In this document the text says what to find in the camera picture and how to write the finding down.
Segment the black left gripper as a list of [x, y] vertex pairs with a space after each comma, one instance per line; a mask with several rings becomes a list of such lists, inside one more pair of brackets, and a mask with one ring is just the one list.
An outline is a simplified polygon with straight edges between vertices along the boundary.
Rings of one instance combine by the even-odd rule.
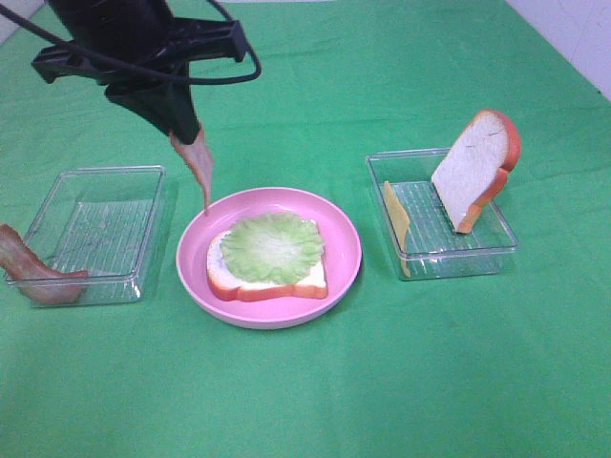
[[[245, 82], [245, 75], [191, 78], [179, 67], [191, 61], [232, 58], [241, 62], [247, 40], [237, 20], [175, 16], [164, 1], [51, 1], [72, 36], [45, 48], [32, 66], [48, 83], [78, 75], [110, 84], [106, 97], [182, 144], [200, 131], [188, 85]], [[144, 80], [123, 81], [142, 78]]]

